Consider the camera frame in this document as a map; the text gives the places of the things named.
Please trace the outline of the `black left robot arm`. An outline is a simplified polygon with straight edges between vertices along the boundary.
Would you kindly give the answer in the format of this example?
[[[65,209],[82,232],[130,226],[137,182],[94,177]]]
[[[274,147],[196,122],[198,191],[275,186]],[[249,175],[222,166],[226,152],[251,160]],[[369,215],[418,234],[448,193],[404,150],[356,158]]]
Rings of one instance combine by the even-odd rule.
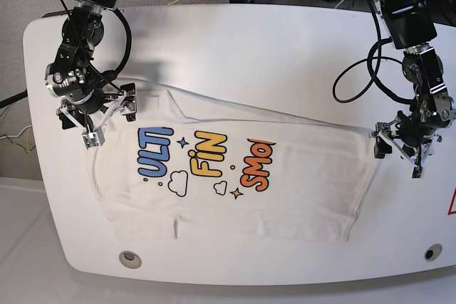
[[[426,0],[366,0],[374,20],[377,41],[363,62],[370,76],[369,84],[392,101],[407,105],[409,114],[398,111],[391,122],[376,124],[371,137],[375,140],[374,157],[382,159],[397,151],[413,169],[413,177],[421,177],[427,157],[439,139],[436,133],[455,121],[455,102],[443,78],[443,65],[430,42],[437,31]],[[403,52],[402,73],[413,86],[414,96],[402,98],[378,78],[385,60],[383,47],[393,44]]]

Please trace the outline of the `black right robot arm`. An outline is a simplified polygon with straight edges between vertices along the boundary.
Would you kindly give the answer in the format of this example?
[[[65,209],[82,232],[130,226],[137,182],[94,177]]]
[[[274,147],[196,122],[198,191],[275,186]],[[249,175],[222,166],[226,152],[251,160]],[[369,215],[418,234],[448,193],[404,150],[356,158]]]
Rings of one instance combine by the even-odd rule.
[[[118,0],[76,0],[78,5],[67,10],[62,41],[55,61],[46,68],[45,84],[52,96],[60,98],[57,115],[64,130],[78,127],[87,148],[101,146],[103,126],[115,113],[128,122],[136,119],[134,83],[115,85],[126,66],[133,43],[130,26],[117,8]],[[120,20],[126,35],[125,52],[119,65],[100,72],[92,63],[95,47],[104,35],[102,12],[112,11]]]

